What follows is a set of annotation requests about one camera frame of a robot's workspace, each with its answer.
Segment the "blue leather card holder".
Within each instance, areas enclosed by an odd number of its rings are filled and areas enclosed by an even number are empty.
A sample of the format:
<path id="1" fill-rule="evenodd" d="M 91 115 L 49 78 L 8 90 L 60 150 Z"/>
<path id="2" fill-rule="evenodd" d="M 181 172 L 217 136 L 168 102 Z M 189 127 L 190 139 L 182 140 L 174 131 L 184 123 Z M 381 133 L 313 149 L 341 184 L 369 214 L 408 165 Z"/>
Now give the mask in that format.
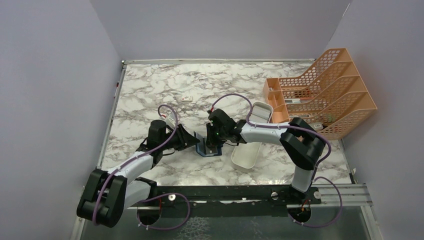
<path id="1" fill-rule="evenodd" d="M 215 157 L 215 156 L 221 156 L 222 155 L 222 145 L 219 146 L 213 146 L 208 147 L 206 145 L 206 136 L 202 136 L 196 131 L 193 132 L 193 135 L 195 138 L 199 140 L 198 143 L 195 144 L 195 151 L 200 156 L 206 158 L 206 157 Z"/>

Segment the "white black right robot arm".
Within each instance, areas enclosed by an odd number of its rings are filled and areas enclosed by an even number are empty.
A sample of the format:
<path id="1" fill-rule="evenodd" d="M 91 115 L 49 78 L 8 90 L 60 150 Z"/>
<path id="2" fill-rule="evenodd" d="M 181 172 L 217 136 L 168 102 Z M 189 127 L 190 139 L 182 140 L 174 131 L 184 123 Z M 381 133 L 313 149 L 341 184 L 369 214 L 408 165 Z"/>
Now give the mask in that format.
<path id="1" fill-rule="evenodd" d="M 289 199 L 300 204 L 309 196 L 309 188 L 319 163 L 325 159 L 323 151 L 330 145 L 302 118 L 295 117 L 285 123 L 253 123 L 247 120 L 235 121 L 222 109 L 208 111 L 206 124 L 206 146 L 219 146 L 227 141 L 234 144 L 265 143 L 282 146 L 295 170 Z"/>

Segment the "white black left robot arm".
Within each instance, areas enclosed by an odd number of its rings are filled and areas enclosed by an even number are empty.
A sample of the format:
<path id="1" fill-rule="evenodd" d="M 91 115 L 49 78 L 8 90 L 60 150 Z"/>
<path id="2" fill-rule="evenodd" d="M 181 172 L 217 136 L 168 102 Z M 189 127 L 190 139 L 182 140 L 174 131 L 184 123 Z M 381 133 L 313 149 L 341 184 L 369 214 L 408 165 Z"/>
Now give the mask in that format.
<path id="1" fill-rule="evenodd" d="M 90 173 L 76 215 L 112 228 L 128 207 L 138 202 L 152 205 L 157 200 L 157 183 L 141 174 L 155 167 L 165 150 L 182 151 L 198 143 L 200 140 L 182 124 L 171 128 L 164 120 L 152 121 L 147 138 L 129 159 L 109 170 L 95 169 Z"/>

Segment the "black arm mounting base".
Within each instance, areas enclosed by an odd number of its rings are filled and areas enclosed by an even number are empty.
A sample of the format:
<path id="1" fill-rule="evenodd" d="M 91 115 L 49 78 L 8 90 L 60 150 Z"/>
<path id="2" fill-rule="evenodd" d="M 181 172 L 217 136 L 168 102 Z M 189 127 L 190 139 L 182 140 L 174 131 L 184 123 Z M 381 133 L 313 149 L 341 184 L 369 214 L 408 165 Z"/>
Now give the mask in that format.
<path id="1" fill-rule="evenodd" d="M 140 226 L 159 228 L 160 219 L 294 217 L 308 221 L 311 205 L 321 204 L 317 187 L 305 193 L 288 184 L 280 185 L 205 185 L 159 186 L 150 182 L 152 191 L 145 200 L 137 200 L 136 219 Z"/>

